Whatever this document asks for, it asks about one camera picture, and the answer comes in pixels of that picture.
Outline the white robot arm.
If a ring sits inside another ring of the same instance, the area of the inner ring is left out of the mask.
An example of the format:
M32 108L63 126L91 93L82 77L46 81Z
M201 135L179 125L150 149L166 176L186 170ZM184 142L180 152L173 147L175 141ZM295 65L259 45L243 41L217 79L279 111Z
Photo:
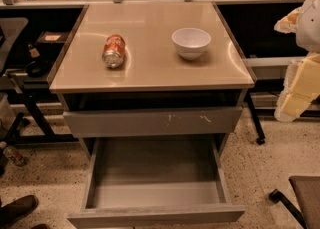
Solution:
M320 96L320 0L305 0L274 29L295 33L296 44L308 52L301 61L288 65L274 112L278 121L292 122Z

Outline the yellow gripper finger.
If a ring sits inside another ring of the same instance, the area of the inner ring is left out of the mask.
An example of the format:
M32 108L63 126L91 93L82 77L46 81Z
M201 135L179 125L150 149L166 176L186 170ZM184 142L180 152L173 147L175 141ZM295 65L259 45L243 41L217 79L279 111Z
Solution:
M301 8L298 7L278 20L274 25L274 30L280 33L295 33L297 30L297 21Z
M274 116L280 122L292 122L320 96L320 54L309 53L290 63L283 86Z

